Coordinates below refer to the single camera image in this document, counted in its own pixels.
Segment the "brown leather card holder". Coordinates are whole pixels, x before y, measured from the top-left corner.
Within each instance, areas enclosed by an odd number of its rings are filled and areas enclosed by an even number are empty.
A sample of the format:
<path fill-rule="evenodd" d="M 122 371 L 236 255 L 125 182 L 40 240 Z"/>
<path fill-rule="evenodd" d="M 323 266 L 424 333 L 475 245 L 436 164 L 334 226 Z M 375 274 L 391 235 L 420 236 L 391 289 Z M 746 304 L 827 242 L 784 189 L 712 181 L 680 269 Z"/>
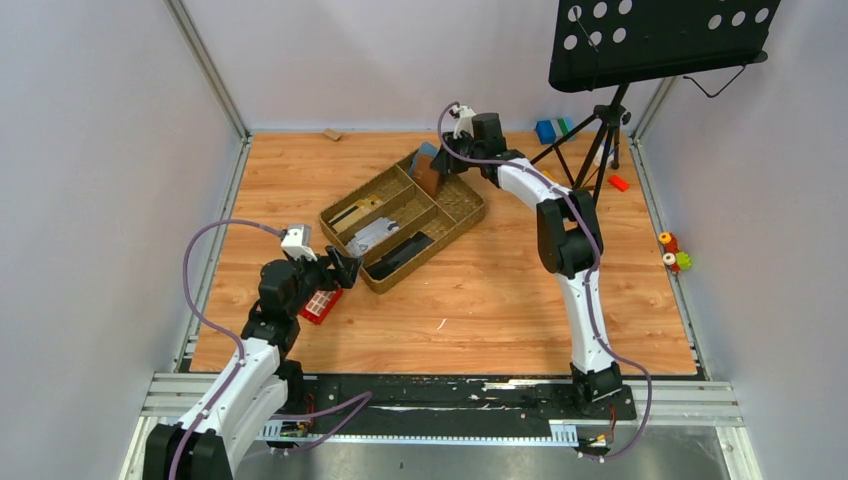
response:
<path fill-rule="evenodd" d="M 435 198 L 440 190 L 442 175 L 431 167 L 433 159 L 430 155 L 419 154 L 412 178 L 425 193 Z"/>

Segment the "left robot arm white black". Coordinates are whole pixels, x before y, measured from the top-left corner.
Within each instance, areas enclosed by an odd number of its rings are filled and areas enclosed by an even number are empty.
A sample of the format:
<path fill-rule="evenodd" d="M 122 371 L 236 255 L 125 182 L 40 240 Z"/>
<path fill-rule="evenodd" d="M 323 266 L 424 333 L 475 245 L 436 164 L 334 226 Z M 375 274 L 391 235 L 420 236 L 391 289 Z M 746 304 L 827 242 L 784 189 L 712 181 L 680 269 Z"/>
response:
<path fill-rule="evenodd" d="M 319 255 L 287 247 L 260 271 L 258 298 L 236 351 L 210 389 L 145 442 L 145 479 L 231 479 L 272 415 L 302 390 L 301 365 L 287 359 L 300 332 L 299 313 L 320 291 L 350 289 L 362 266 L 329 246 Z"/>

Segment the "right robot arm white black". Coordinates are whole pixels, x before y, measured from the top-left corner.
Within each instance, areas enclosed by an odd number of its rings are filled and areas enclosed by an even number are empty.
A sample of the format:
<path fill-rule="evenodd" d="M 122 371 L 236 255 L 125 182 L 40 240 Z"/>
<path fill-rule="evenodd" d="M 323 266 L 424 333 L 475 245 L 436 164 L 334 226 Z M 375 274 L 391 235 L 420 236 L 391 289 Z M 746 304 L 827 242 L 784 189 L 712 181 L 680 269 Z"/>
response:
<path fill-rule="evenodd" d="M 537 251 L 559 284 L 571 329 L 573 402 L 582 411 L 601 408 L 622 390 L 623 380 L 604 325 L 599 292 L 603 242 L 593 196 L 557 183 L 508 148 L 498 114 L 477 114 L 457 102 L 442 114 L 456 123 L 453 131 L 439 134 L 435 170 L 451 175 L 477 167 L 535 213 Z"/>

